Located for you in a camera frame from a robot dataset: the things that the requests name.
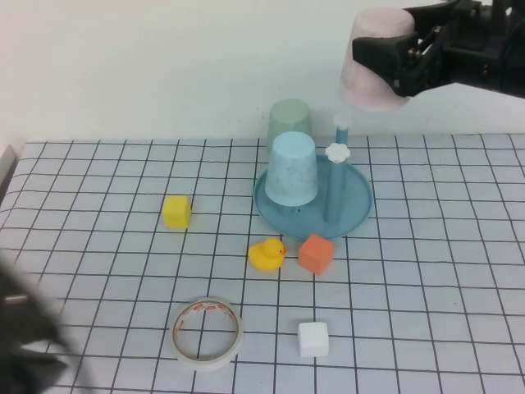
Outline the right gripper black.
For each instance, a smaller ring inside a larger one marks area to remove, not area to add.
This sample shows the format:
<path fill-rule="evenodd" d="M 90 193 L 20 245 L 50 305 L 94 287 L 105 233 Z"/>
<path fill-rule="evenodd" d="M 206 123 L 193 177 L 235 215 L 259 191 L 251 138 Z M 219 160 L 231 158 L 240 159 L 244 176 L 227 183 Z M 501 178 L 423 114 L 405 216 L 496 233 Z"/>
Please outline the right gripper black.
<path fill-rule="evenodd" d="M 453 83 L 507 94 L 509 3 L 442 1 L 405 8 L 414 33 L 353 40 L 353 59 L 400 97 Z"/>

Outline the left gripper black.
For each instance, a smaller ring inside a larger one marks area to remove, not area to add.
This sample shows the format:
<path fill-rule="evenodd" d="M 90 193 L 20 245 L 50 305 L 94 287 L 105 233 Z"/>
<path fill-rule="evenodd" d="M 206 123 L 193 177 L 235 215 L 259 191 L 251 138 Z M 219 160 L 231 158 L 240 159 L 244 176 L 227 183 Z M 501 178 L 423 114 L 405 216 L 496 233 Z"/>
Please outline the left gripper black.
<path fill-rule="evenodd" d="M 1 258 L 1 392 L 43 393 L 71 366 L 83 383 L 82 393 L 92 393 L 89 370 L 60 327 L 60 318 L 50 310 L 37 289 Z M 49 341 L 66 353 L 67 363 L 58 356 L 26 349 Z"/>

